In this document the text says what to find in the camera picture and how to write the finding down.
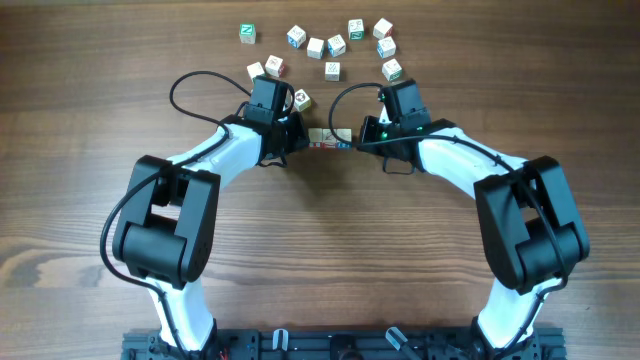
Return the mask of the wooden block red U side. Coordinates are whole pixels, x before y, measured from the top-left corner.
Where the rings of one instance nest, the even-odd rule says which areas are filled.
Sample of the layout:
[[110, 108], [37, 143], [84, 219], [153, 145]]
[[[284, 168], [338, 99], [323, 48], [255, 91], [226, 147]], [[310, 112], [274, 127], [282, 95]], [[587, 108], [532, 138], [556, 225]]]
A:
[[321, 148], [323, 144], [323, 129], [322, 128], [310, 128], [308, 130], [309, 147]]

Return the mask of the wooden block red pattern top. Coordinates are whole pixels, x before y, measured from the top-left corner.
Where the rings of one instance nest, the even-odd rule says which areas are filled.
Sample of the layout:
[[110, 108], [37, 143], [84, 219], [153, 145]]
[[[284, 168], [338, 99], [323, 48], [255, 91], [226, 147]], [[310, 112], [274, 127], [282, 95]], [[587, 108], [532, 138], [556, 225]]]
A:
[[322, 130], [321, 145], [325, 149], [335, 149], [339, 141], [335, 138], [330, 129]]

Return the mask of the wooden block blue H side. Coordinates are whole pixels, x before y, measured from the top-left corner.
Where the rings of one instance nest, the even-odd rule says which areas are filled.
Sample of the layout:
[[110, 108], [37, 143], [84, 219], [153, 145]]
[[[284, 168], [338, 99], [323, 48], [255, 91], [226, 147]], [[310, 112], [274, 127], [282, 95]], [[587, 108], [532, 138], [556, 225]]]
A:
[[352, 133], [350, 129], [337, 129], [336, 147], [338, 149], [350, 149], [352, 147]]

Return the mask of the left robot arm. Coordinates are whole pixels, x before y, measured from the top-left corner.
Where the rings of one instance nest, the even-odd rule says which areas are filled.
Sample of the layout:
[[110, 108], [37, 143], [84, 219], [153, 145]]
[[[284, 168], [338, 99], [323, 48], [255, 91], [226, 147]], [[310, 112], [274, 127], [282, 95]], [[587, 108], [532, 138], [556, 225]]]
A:
[[245, 170], [286, 167], [287, 155], [309, 144], [292, 85], [259, 75], [247, 94], [193, 149], [168, 159], [139, 158], [101, 232], [106, 268], [152, 295], [161, 344], [171, 357], [204, 357], [217, 335], [201, 275], [221, 189]]

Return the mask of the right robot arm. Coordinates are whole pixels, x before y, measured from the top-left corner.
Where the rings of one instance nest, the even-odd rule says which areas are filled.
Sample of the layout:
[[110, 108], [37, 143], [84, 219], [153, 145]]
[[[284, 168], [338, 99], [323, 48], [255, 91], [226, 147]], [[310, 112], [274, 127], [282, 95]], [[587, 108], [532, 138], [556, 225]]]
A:
[[564, 289], [590, 251], [564, 171], [552, 157], [509, 156], [441, 119], [432, 120], [415, 81], [380, 86], [380, 116], [366, 118], [358, 150], [410, 163], [474, 199], [495, 280], [475, 327], [494, 358], [533, 335], [546, 298]]

